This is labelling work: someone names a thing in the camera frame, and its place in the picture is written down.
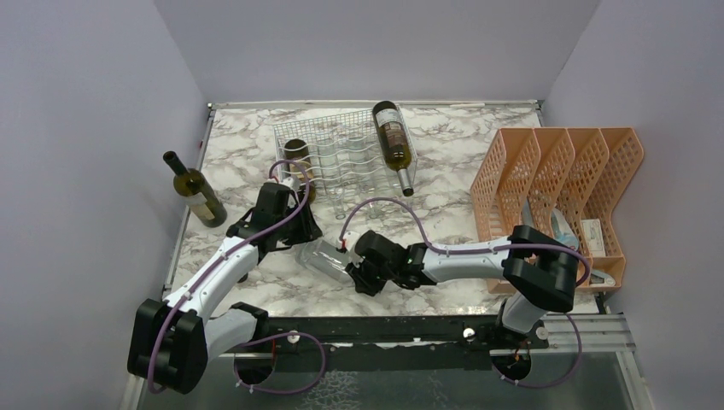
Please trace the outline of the green wine bottle front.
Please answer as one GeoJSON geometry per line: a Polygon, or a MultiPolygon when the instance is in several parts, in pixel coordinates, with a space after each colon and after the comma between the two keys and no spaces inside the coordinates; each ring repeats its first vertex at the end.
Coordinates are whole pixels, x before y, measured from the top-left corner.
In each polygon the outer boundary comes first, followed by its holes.
{"type": "Polygon", "coordinates": [[[299,138],[290,139],[283,146],[283,158],[294,161],[304,170],[302,172],[298,167],[288,165],[288,170],[297,177],[300,182],[298,194],[300,199],[307,196],[308,203],[314,203],[317,198],[317,191],[314,182],[314,174],[312,171],[312,163],[310,162],[310,151],[308,144],[299,138]]]}

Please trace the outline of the green wine bottle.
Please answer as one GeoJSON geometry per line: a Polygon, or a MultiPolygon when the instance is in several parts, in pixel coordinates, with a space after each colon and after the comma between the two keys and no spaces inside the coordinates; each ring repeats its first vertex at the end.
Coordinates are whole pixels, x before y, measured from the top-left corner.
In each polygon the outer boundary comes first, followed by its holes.
{"type": "Polygon", "coordinates": [[[401,112],[395,103],[381,101],[372,108],[372,115],[387,167],[397,175],[403,196],[413,196],[413,182],[409,173],[412,151],[401,112]]]}
{"type": "Polygon", "coordinates": [[[314,203],[317,198],[317,191],[314,182],[314,174],[312,171],[312,163],[310,162],[310,151],[308,144],[299,138],[290,139],[283,146],[283,158],[294,161],[304,170],[302,172],[298,167],[288,165],[288,170],[297,177],[300,182],[298,194],[300,199],[307,196],[308,203],[314,203]]]}
{"type": "Polygon", "coordinates": [[[227,219],[227,211],[205,176],[197,169],[186,167],[175,151],[165,152],[162,158],[174,174],[174,190],[190,212],[206,227],[221,226],[227,219]]]}

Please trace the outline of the clear bottle silver cap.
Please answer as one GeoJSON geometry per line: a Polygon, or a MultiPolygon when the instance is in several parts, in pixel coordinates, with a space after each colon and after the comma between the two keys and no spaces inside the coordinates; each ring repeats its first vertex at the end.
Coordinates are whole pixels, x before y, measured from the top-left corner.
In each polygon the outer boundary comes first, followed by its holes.
{"type": "Polygon", "coordinates": [[[340,251],[335,245],[324,239],[305,243],[295,259],[302,267],[349,286],[353,285],[353,278],[347,272],[347,266],[360,261],[353,251],[340,251]]]}

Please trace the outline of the green wine bottle back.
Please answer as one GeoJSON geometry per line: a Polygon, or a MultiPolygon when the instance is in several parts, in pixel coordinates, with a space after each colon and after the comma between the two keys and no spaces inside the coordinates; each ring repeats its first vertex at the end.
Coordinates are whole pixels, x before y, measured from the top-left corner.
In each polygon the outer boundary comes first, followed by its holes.
{"type": "Polygon", "coordinates": [[[174,174],[174,190],[190,212],[206,227],[221,226],[227,219],[227,211],[205,176],[197,169],[186,167],[175,151],[165,152],[162,158],[174,174]]]}

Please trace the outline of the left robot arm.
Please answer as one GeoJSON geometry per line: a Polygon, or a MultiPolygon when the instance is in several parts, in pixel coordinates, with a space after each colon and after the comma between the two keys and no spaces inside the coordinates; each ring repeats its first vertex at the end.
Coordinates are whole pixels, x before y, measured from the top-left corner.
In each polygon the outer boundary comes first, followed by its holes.
{"type": "Polygon", "coordinates": [[[190,393],[207,364],[242,345],[255,351],[268,339],[265,310],[241,303],[212,314],[231,288],[271,252],[321,236],[296,177],[265,182],[255,206],[231,225],[218,250],[186,284],[161,301],[137,309],[127,370],[145,378],[152,393],[190,393]]]}

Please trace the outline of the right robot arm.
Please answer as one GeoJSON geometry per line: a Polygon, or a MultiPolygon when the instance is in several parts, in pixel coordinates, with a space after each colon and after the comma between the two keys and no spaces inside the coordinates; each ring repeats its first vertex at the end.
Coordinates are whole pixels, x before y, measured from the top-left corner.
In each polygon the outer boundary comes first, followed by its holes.
{"type": "Polygon", "coordinates": [[[498,279],[514,294],[493,323],[493,338],[512,348],[548,313],[568,313],[574,305],[582,257],[573,249],[527,225],[485,243],[403,247],[374,231],[348,231],[339,250],[357,292],[374,296],[386,283],[415,290],[461,279],[498,279]]]}

